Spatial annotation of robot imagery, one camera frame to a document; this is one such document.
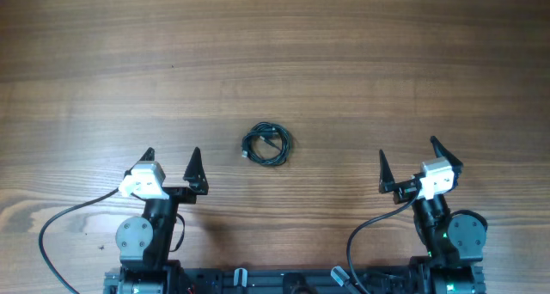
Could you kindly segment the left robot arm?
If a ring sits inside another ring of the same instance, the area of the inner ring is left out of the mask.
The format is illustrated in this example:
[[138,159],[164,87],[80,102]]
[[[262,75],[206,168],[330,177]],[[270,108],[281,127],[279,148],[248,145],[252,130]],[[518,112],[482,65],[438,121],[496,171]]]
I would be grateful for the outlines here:
[[205,177],[200,148],[195,148],[183,181],[186,187],[165,187],[166,175],[155,160],[155,150],[148,148],[129,170],[119,185],[125,197],[144,201],[139,217],[126,219],[117,229],[119,272],[105,277],[105,293],[194,293],[193,282],[179,260],[168,258],[174,227],[180,218],[181,204],[194,205],[199,195],[206,195],[209,184]]

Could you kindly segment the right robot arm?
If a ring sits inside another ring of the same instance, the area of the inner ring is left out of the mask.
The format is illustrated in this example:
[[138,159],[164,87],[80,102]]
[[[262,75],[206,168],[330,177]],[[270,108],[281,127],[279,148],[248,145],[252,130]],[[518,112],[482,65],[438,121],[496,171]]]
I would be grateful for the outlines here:
[[436,137],[435,157],[420,165],[407,181],[394,179],[383,151],[380,158],[380,193],[392,193],[395,204],[413,210],[413,222],[428,255],[412,257],[407,266],[406,290],[411,293],[486,292],[483,247],[488,222],[470,210],[451,211],[444,194],[458,186],[463,163]]

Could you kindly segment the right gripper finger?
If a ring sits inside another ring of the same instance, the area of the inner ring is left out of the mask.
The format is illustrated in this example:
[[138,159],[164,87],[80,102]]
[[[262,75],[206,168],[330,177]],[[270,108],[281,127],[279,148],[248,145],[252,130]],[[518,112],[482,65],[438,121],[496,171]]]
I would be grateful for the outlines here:
[[395,180],[383,150],[379,150],[379,160],[380,160],[379,193],[393,192]]
[[437,139],[436,136],[431,136],[430,138],[433,150],[435,152],[436,157],[445,157],[451,167],[452,170],[456,174],[460,174],[463,169],[463,162],[460,161],[454,154],[452,154],[449,150],[447,150],[443,144]]

